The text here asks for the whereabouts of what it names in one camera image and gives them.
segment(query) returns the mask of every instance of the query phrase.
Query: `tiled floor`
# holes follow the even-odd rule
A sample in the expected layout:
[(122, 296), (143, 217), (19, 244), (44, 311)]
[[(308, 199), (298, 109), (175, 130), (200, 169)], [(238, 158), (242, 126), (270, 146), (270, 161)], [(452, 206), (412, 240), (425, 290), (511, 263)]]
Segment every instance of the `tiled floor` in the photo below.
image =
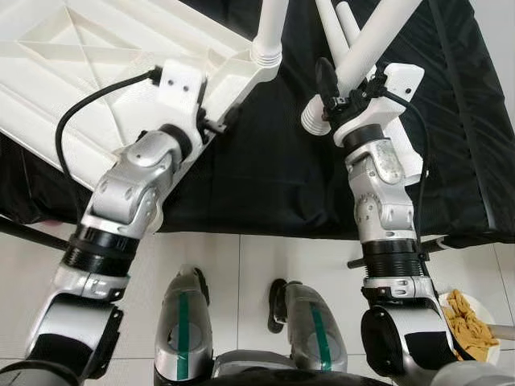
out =
[[(515, 35), (513, 0), (473, 0), (472, 5), (505, 88), (513, 120), (515, 53), (513, 43), (506, 42)], [(45, 230), (68, 238), (72, 227)], [(3, 234), (0, 234), (0, 245), (0, 367), (3, 367), (23, 357), (27, 332), (61, 253)], [(313, 286), (326, 299), (347, 345), (349, 372), (380, 379), (366, 363), (359, 333), (361, 315), (366, 309), (360, 294), (364, 272), (348, 270), (345, 265), (359, 254), (359, 244), (352, 241), (198, 233), (149, 236), (139, 249), (130, 271), (129, 289), (120, 304), (126, 316), (109, 372), (101, 380), (87, 384), (151, 384), (154, 334), (162, 296), (179, 266), (186, 261), (201, 267), (208, 279), (216, 354), (235, 348), (288, 352), (286, 334), (271, 335), (266, 329), (268, 285), (276, 277), (285, 277)], [(497, 323), (513, 325), (514, 245), (495, 244), (436, 253), (429, 269), (437, 290), (458, 288), (484, 303)], [(501, 349), (498, 366), (515, 373), (515, 343), (504, 341)]]

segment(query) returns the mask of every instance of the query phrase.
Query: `black tablecloth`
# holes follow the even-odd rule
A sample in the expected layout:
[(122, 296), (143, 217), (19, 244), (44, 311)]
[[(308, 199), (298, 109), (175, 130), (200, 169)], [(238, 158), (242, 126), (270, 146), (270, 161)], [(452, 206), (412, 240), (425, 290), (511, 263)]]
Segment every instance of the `black tablecloth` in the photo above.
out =
[[(257, 32), (259, 1), (186, 3), (249, 39)], [(349, 0), (361, 26), (377, 3)], [(314, 138), (300, 125), (315, 93), (315, 62), (330, 58), (313, 0), (290, 1), (282, 49), (277, 78), (251, 92), (234, 130), (212, 143), (165, 202), (161, 231), (356, 238), (343, 155), (330, 136)], [(515, 139), (468, 1), (424, 0), (381, 62), (426, 70), (413, 99), (434, 149), (423, 233), (515, 242)], [(421, 150), (414, 117), (405, 113), (402, 122)], [(5, 137), (0, 161), (2, 214), (21, 223), (75, 221), (59, 171)], [(417, 189), (408, 188), (415, 204)]]

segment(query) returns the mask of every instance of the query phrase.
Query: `black cloth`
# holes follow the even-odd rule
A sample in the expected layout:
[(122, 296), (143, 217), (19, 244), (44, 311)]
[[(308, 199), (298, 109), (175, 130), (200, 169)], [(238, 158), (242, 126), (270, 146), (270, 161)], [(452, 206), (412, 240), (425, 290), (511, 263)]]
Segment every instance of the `black cloth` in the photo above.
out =
[[(257, 33), (257, 0), (185, 2), (248, 39)], [(378, 0), (348, 2), (363, 26)], [(357, 237), (341, 150), (300, 124), (315, 94), (316, 60), (330, 58), (312, 0), (290, 1), (282, 49), (278, 76), (250, 93), (234, 130), (210, 145), (165, 202), (162, 232)], [(433, 144), (422, 232), (515, 242), (515, 138), (468, 1), (424, 0), (381, 62), (426, 70), (413, 99)], [(421, 150), (414, 117), (406, 112), (402, 122)], [(22, 223), (74, 221), (72, 201), (57, 194), (65, 189), (58, 171), (5, 137), (0, 152), (2, 214)], [(417, 192), (408, 188), (415, 205)]]

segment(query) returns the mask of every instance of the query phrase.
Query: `black cable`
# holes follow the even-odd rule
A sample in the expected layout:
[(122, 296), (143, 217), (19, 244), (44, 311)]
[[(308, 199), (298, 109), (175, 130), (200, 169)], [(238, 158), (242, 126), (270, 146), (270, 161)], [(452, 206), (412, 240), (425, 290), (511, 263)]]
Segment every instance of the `black cable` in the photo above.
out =
[[(424, 117), (418, 111), (418, 109), (410, 102), (405, 101), (401, 97), (389, 92), (384, 92), (384, 97), (397, 102), (398, 104), (406, 107), (409, 111), (411, 111), (415, 117), (417, 118), (418, 123), (424, 130), (424, 149), (422, 155), (422, 173), (420, 174), (420, 181), (418, 185), (418, 205), (417, 211), (415, 215), (415, 231), (417, 234), (417, 248), (418, 253), (423, 253), (422, 251), (422, 242), (421, 242), (421, 233), (422, 233), (422, 202), (424, 199), (424, 189), (426, 188), (426, 179), (427, 179), (427, 171), (429, 170), (429, 161), (431, 159), (431, 138), (429, 136), (429, 131), (427, 130), (426, 121)], [(425, 271), (424, 274), (428, 275), (427, 267), (425, 261), (421, 261), (422, 271)]]
[(142, 80), (151, 78), (152, 80), (155, 80), (154, 78), (156, 76), (160, 77), (160, 71), (159, 68), (154, 68), (148, 72), (145, 72), (144, 74), (135, 76), (134, 78), (129, 78), (127, 80), (122, 80), (121, 82), (117, 82), (115, 84), (111, 84), (105, 88), (101, 88), (100, 90), (94, 92), (93, 94), (87, 96), (82, 101), (77, 102), (75, 105), (73, 105), (59, 120), (59, 123), (57, 124), (56, 128), (56, 153), (57, 158), (59, 159), (59, 164), (61, 165), (61, 169), (63, 170), (64, 179), (68, 185), (68, 191), (70, 192), (70, 196), (73, 198), (73, 202), (75, 204), (76, 208), (76, 215), (77, 215), (77, 223), (80, 221), (80, 218), (82, 217), (82, 205), (80, 203), (80, 195), (79, 190), (76, 187), (75, 182), (73, 181), (72, 175), (70, 174), (70, 170), (68, 168), (68, 164), (66, 163), (66, 159), (64, 158), (63, 153), (63, 132), (64, 127), (70, 120), (70, 118), (73, 117), (79, 110), (84, 108), (86, 105), (89, 105), (91, 102), (97, 100), (100, 97), (103, 97), (104, 95), (109, 94), (110, 92), (116, 91), (120, 88), (124, 88), (126, 86), (130, 86), (131, 84), (141, 82)]

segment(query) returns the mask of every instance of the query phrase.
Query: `green stripe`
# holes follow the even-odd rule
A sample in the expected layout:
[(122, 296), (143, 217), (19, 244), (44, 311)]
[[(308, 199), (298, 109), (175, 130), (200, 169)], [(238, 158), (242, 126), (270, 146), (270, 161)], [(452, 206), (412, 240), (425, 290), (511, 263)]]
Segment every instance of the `green stripe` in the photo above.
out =
[(328, 337), (325, 335), (322, 315), (314, 303), (311, 304), (311, 314), (315, 323), (316, 341), (319, 344), (320, 361), (322, 362), (320, 370), (329, 372), (331, 371), (331, 351), (329, 350)]
[(177, 380), (187, 380), (190, 351), (190, 322), (187, 293), (179, 295), (179, 357), (177, 358)]

